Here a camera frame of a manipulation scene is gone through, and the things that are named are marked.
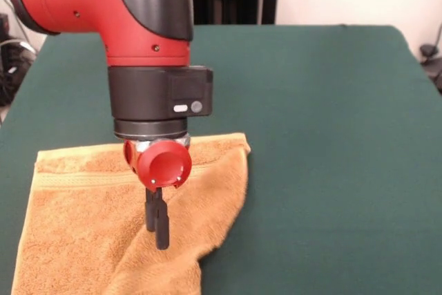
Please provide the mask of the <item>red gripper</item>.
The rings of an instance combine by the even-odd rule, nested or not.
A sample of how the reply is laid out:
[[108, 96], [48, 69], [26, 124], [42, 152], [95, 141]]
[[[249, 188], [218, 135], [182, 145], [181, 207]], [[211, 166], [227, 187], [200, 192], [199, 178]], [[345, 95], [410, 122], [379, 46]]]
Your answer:
[[155, 231], [159, 250], [169, 248], [168, 206], [162, 197], [162, 188], [180, 187], [189, 177], [192, 160], [189, 143], [185, 140], [126, 140], [124, 158], [146, 187], [146, 229]]

